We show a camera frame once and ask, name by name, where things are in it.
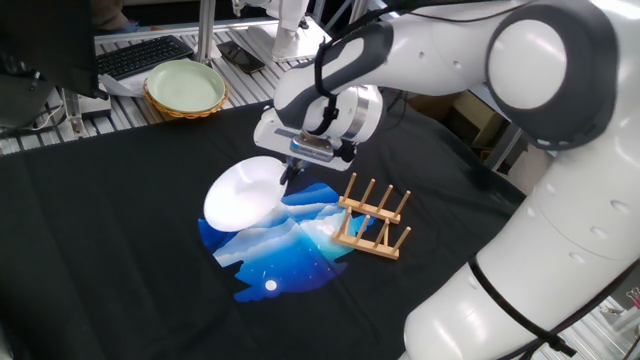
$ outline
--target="blue wave pattern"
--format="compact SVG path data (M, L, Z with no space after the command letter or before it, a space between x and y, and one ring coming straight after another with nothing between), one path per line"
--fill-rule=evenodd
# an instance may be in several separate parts
M220 232L199 220L202 241L222 267L243 262L236 278L251 287L236 293L235 300L310 291L342 273L347 264L335 260L353 249L331 241L346 215L338 199L329 186L316 183L285 196L263 220L240 232ZM355 236L364 219L352 218L349 234Z

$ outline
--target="white plate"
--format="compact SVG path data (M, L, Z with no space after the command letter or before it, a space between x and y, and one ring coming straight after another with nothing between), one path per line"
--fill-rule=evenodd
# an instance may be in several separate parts
M258 223L273 210L287 189L280 185L286 166L270 156L257 156L229 168L204 200L204 218L214 229L234 232Z
M194 114L218 105L225 87L222 77L212 68L193 61L175 60L151 70L147 90L167 109Z

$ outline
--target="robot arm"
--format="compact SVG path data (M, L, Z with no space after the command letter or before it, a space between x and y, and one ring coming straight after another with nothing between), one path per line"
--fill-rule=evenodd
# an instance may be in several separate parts
M304 19L309 0L232 0L232 3L233 12L238 17L245 6L253 6L267 10L269 16L280 20L278 29L273 34L274 39L270 39L273 42L271 54L274 60L286 59L296 54L300 41L298 26Z
M498 13L519 1L415 11L449 19ZM495 292L546 331L570 318L640 256L640 6L634 0L540 0L511 14L450 23L404 15L327 52L326 89L309 64L285 74L259 146L337 170L382 113L376 84L441 95L489 81L502 110L556 162L473 263ZM411 360L498 359L537 336L505 312L463 266L405 324Z
M415 13L468 20L523 3L437 6ZM315 89L313 62L301 64L280 79L274 109L264 114L256 128L256 144L346 170L354 154L342 151L345 145L349 149L350 144L366 141L383 114L382 97L376 87L368 84L428 95L455 93L480 84L485 79L487 46L506 16L461 26L405 15L362 29L325 54L323 83L327 90L338 94L337 119L318 134L318 130L323 130L322 115L328 99ZM308 136L314 132L317 136Z

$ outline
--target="black cloth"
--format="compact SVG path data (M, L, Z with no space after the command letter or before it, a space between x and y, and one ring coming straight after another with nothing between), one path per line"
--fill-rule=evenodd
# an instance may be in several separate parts
M524 196L439 123L396 106L350 171L412 191L398 261L358 251L320 289L238 303L198 232L205 194L265 151L265 104L0 159L0 321L33 359L396 359L407 314L498 233ZM372 226L376 234L379 226Z

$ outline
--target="keyboard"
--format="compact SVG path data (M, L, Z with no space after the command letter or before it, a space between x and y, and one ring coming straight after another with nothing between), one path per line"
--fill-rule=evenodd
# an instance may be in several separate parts
M193 55L193 49L173 35L162 36L96 56L98 73L122 80L157 65Z

